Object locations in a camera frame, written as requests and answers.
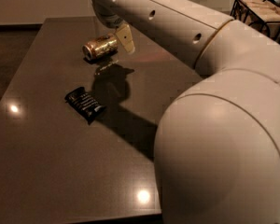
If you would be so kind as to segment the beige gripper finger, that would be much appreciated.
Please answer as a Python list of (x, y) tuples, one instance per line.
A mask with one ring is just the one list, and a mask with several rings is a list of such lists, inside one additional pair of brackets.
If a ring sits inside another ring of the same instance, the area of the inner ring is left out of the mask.
[(129, 24), (123, 23), (119, 26), (116, 29), (115, 35), (128, 54), (135, 52), (133, 35)]

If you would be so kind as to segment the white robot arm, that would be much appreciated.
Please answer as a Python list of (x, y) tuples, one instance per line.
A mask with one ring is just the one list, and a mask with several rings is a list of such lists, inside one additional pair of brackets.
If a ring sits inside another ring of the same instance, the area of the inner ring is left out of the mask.
[(189, 0), (92, 0), (194, 69), (154, 146), (164, 224), (280, 224), (280, 45)]

